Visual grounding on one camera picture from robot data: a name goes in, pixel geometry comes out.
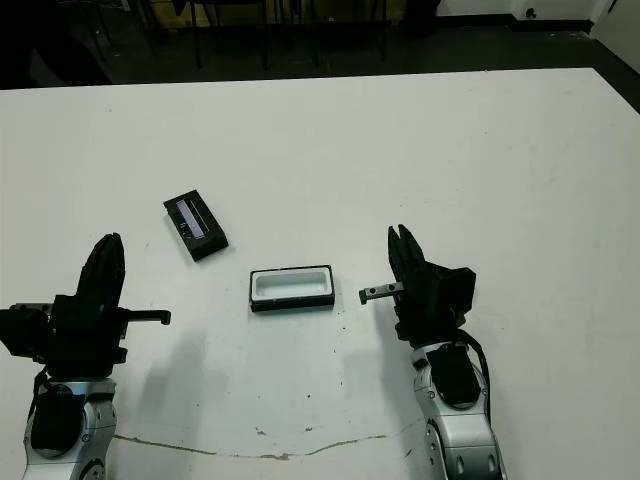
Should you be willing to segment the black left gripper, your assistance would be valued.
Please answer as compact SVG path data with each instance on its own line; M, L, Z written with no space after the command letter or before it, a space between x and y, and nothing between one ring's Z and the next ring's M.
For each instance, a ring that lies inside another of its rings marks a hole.
M126 362L120 345L131 322L168 325L168 310L130 310L118 305L126 274L118 233L93 247L78 281L78 295L55 297L47 340L47 368L55 378L107 378Z

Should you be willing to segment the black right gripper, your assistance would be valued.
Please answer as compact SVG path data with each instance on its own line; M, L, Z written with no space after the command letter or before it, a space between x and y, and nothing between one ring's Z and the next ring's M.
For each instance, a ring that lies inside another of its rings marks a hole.
M391 297L397 337L413 348L453 339L466 322L466 269L426 262L411 231L400 224L398 233L388 227L388 258L395 281L360 290L360 303Z

